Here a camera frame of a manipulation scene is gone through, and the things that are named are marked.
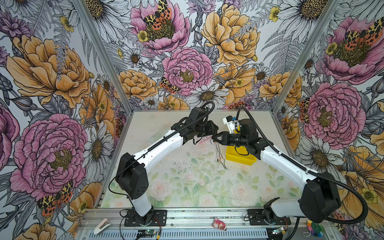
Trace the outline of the orange handled screwdriver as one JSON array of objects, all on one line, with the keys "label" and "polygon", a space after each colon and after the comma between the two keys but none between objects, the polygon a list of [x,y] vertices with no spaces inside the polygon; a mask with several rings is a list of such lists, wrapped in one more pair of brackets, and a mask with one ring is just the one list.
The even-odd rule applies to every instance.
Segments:
[{"label": "orange handled screwdriver", "polygon": [[219,162],[219,161],[220,161],[220,157],[219,157],[219,150],[220,150],[220,148],[219,148],[219,150],[218,150],[218,144],[217,144],[217,142],[214,142],[214,145],[215,145],[215,151],[216,151],[217,162]]}]

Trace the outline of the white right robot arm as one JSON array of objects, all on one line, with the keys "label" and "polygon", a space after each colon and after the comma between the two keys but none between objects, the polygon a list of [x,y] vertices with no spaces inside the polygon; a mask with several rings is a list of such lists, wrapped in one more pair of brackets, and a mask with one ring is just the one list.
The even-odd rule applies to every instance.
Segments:
[{"label": "white right robot arm", "polygon": [[283,217],[307,218],[321,223],[334,213],[341,200],[334,177],[328,173],[310,173],[312,169],[291,159],[271,142],[259,136],[256,124],[251,119],[238,124],[229,122],[227,132],[214,133],[213,140],[223,146],[245,147],[247,154],[267,163],[291,180],[302,192],[293,200],[276,197],[264,205],[264,220],[275,223]]}]

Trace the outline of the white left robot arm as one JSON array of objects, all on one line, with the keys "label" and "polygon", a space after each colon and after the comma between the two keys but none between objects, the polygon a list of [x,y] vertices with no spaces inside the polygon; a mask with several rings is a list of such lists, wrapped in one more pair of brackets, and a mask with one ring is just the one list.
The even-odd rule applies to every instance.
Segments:
[{"label": "white left robot arm", "polygon": [[114,180],[130,200],[136,215],[143,218],[150,216],[153,211],[146,194],[149,188],[148,171],[188,141],[196,144],[198,140],[217,133],[218,127],[208,120],[214,108],[213,102],[193,108],[189,116],[172,125],[155,143],[138,153],[125,153],[121,156]]}]

